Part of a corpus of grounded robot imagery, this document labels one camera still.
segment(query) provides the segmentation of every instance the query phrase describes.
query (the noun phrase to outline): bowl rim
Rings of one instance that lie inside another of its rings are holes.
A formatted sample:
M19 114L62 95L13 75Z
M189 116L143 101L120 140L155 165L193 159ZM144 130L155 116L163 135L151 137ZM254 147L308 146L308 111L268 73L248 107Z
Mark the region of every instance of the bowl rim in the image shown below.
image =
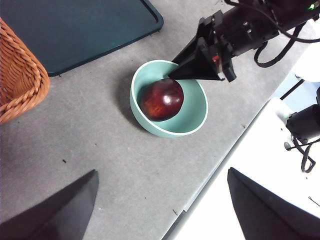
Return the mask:
M191 131L187 131L187 132L174 132L174 131L168 131L166 129L163 129L161 127L159 127L158 125L156 125L155 123L153 123L149 118L146 117L146 115L142 112L142 110L140 109L139 107L139 104L137 102L137 98L136 98L136 95L135 95L135 91L134 91L134 85L135 85L135 81L136 81L136 77L138 75L138 73L141 71L141 69L143 69L145 66L149 65L149 64L152 64L152 63L169 63L169 64L174 64L176 66L178 66L178 64L176 64L175 62L171 62L171 61L167 61L167 60L152 60L152 61L148 61L146 63L144 63L143 65L141 65L137 70L136 72L134 73L133 75L133 78L132 78L132 82L131 82L131 88L130 88L130 91L131 91L131 95L132 95L132 99L133 99L133 102L134 102L134 105L136 106L138 112L140 113L140 115L152 126L154 127L155 129L163 132L163 133L166 133L168 135L173 135L173 136L186 136L186 135L190 135L190 134L193 134L195 133L196 131L198 131L206 122L207 120L207 117L208 117L208 99L207 99L207 95L206 95L206 92L204 90L204 88L202 87L202 85L199 83L199 81L197 79L195 79L196 83L199 85L203 95L204 95L204 99L205 99L205 115L204 115L204 118L202 120L202 122L200 123L200 125L198 127L196 127L195 129L191 130Z

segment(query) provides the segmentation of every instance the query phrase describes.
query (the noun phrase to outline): green indicator light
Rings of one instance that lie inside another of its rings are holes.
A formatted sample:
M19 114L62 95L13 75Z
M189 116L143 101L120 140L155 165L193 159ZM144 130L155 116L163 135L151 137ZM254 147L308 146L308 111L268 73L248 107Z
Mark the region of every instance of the green indicator light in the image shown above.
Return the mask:
M314 4L311 4L310 7L308 8L309 10L314 10L316 6Z

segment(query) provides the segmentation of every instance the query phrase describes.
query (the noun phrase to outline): dark teal tray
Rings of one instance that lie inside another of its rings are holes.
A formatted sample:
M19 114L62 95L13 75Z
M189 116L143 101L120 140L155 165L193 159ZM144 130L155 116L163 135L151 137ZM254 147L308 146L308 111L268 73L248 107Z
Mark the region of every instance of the dark teal tray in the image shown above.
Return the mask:
M148 0L1 0L0 15L56 76L159 31Z

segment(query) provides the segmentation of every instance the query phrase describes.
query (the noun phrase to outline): wicker basket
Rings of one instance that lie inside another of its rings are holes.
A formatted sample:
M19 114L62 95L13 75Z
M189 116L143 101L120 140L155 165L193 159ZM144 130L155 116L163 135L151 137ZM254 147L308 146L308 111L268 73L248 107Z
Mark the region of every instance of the wicker basket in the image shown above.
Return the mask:
M0 123L39 104L50 80L45 68L0 18Z

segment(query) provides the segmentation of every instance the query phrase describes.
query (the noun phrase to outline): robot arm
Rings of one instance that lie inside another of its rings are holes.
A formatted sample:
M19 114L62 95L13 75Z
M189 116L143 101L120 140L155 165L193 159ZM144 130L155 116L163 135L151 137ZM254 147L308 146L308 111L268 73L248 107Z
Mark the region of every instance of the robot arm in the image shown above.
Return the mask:
M224 1L234 7L226 13L220 10L200 19L195 37L173 60L179 66L169 74L170 78L231 82L237 77L233 57L258 49L254 60L260 67L267 68L280 61L296 41L320 41L298 38L306 21L319 18L320 0ZM293 35L286 33L292 28L295 28ZM291 40L275 59L259 63L259 54L279 32Z

